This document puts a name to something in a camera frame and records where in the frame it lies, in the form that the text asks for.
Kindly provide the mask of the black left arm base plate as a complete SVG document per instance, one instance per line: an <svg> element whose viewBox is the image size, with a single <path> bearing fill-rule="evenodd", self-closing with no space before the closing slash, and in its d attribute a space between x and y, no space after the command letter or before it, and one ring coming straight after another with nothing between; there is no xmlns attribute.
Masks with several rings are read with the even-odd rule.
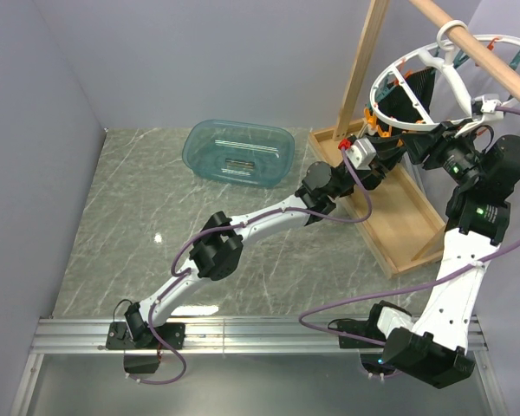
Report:
<svg viewBox="0 0 520 416"><path fill-rule="evenodd" d="M156 328L156 332L167 344L175 349L181 349L185 339L185 324L168 322ZM162 344L147 330L138 340L134 341L125 322L112 322L107 333L106 350L135 350L162 348Z"/></svg>

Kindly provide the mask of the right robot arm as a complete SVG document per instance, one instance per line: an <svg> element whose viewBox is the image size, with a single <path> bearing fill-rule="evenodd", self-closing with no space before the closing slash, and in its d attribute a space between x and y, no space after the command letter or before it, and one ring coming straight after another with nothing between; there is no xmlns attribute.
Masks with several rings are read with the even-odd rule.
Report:
<svg viewBox="0 0 520 416"><path fill-rule="evenodd" d="M384 346L378 366L444 388L469 378L468 328L484 274L510 223L508 197L520 180L520 136L507 134L486 151L475 133L441 126L408 134L412 161L443 169L456 183L447 204L444 249L435 285L418 320L389 302L374 305L366 339Z"/></svg>

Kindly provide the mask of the black underwear beige waistband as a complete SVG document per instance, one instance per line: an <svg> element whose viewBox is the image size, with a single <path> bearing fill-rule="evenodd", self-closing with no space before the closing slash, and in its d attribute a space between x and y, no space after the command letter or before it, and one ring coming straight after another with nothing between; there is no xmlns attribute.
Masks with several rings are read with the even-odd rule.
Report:
<svg viewBox="0 0 520 416"><path fill-rule="evenodd" d="M401 162L406 152L401 134L370 134L367 126L343 139L338 148L344 150L364 188L372 191Z"/></svg>

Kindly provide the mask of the white round clip hanger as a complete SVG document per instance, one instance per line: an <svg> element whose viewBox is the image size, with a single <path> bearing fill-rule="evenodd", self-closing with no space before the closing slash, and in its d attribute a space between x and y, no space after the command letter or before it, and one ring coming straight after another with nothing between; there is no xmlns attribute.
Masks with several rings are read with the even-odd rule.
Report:
<svg viewBox="0 0 520 416"><path fill-rule="evenodd" d="M427 67L435 68L436 71L441 74L441 77L447 81L458 106L465 114L464 120L467 122L469 122L471 118L472 100L477 97L470 95L465 82L458 73L458 67L461 65L457 59L459 56L469 57L469 59L484 69L489 76L494 78L509 92L510 98L506 101L502 101L502 104L497 108L498 110L505 114L517 103L520 103L520 76L516 69L511 65L503 68L501 66L502 62L493 63L491 60L495 55L492 53L492 50L482 45L484 41L487 41L490 45L495 44L495 42L503 42L519 47L520 51L520 38L507 35L476 35L469 36L469 44L463 46L461 42L454 41L449 35L449 32L453 29L466 30L467 26L460 20L450 20L446 22L439 29L435 43L425 45L403 55L399 60L392 62L378 75L372 86L367 104L367 107L378 120L386 123L390 127L415 132L431 131L438 125L438 122L433 120L430 114L421 106L412 90L407 86L405 76L400 72L400 65L410 61L414 57L419 58ZM409 123L396 120L382 113L377 107L375 102L375 90L387 75L389 81L396 80L399 85L404 88L412 100L414 107L422 116L423 122Z"/></svg>

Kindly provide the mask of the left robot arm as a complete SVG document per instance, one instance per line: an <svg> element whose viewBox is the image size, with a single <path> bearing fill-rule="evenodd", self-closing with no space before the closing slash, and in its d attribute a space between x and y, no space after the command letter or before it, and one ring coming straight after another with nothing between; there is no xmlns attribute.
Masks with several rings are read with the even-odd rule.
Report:
<svg viewBox="0 0 520 416"><path fill-rule="evenodd" d="M279 232L328 219L338 198L375 189L406 151L397 136L351 135L338 148L338 166L315 162L301 186L281 202L240 216L223 211L212 214L202 231L185 244L182 251L187 259L172 263L171 278L147 299L129 304L120 338L133 348L149 348L156 342L159 327L187 297L237 269L244 248Z"/></svg>

